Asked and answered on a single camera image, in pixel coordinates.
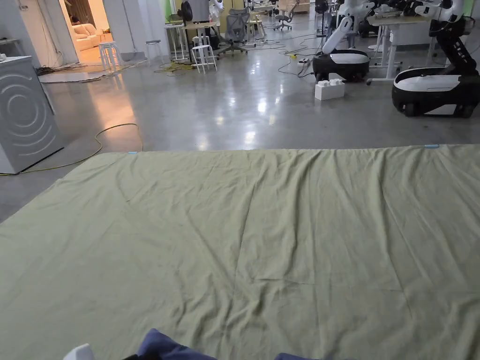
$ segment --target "doorway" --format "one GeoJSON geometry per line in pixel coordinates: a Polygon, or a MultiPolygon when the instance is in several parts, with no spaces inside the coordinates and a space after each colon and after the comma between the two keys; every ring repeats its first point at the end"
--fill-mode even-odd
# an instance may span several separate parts
{"type": "Polygon", "coordinates": [[[98,45],[113,41],[103,0],[60,0],[65,2],[65,21],[72,24],[72,41],[81,64],[101,64],[98,45]]]}

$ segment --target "yellow cable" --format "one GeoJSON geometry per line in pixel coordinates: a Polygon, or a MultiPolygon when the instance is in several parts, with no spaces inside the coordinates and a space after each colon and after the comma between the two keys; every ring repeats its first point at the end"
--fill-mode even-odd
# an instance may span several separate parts
{"type": "Polygon", "coordinates": [[[83,159],[81,160],[77,160],[75,162],[72,162],[72,163],[69,163],[69,164],[65,164],[65,165],[60,165],[60,166],[55,166],[53,168],[45,168],[45,169],[36,169],[36,170],[28,170],[28,171],[22,171],[18,174],[2,174],[0,173],[0,176],[11,176],[11,175],[20,175],[20,174],[27,174],[29,172],[37,172],[37,171],[45,171],[45,170],[53,170],[53,169],[60,169],[60,168],[64,168],[66,166],[70,166],[70,165],[75,165],[75,164],[78,164],[78,163],[81,163],[82,161],[85,161],[85,160],[88,160],[89,158],[91,157],[94,157],[96,154],[98,154],[100,152],[100,150],[103,149],[103,144],[100,142],[100,140],[98,139],[98,136],[107,131],[107,130],[110,130],[110,129],[113,129],[113,128],[117,128],[117,127],[120,127],[120,126],[126,126],[126,125],[134,125],[137,127],[137,132],[138,132],[138,136],[140,138],[140,143],[142,144],[141,148],[140,148],[140,151],[143,151],[144,150],[144,142],[142,140],[142,136],[140,135],[140,129],[138,127],[137,124],[133,123],[133,122],[126,122],[125,124],[119,124],[119,125],[114,125],[114,126],[110,126],[109,128],[106,128],[106,129],[103,129],[102,131],[100,131],[99,133],[97,133],[97,135],[95,135],[95,140],[97,143],[100,144],[100,147],[98,148],[97,151],[95,151],[93,154],[87,156],[87,157],[84,157],[83,159]]]}

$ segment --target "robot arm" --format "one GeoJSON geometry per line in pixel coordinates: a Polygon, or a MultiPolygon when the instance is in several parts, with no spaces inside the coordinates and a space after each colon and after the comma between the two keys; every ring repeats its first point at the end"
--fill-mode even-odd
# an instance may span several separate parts
{"type": "Polygon", "coordinates": [[[331,34],[325,44],[322,46],[322,53],[330,54],[335,47],[342,41],[343,37],[350,32],[352,27],[352,18],[350,16],[345,16],[340,25],[337,26],[336,30],[331,34]]]}

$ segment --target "wooden table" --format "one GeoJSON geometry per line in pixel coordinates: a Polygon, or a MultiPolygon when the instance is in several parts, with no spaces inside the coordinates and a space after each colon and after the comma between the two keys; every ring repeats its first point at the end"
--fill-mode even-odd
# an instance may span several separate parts
{"type": "Polygon", "coordinates": [[[370,85],[372,82],[393,82],[395,79],[394,76],[394,65],[395,65],[395,53],[397,47],[397,32],[402,25],[408,24],[417,24],[430,21],[431,18],[424,16],[397,16],[397,17],[378,17],[376,15],[369,16],[367,21],[372,26],[383,26],[383,52],[382,52],[382,64],[380,68],[387,67],[387,74],[384,78],[370,78],[367,79],[367,85],[370,85]],[[392,32],[392,42],[390,43],[390,31],[392,32]],[[388,44],[390,43],[390,55],[388,57],[387,64],[387,53],[388,53],[388,44]]]}

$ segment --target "white box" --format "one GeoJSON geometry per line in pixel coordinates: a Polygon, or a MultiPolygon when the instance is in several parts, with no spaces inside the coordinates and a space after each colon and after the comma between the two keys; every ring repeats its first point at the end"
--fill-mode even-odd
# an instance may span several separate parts
{"type": "Polygon", "coordinates": [[[323,80],[315,85],[315,98],[319,100],[334,99],[345,95],[345,84],[340,79],[323,80]]]}

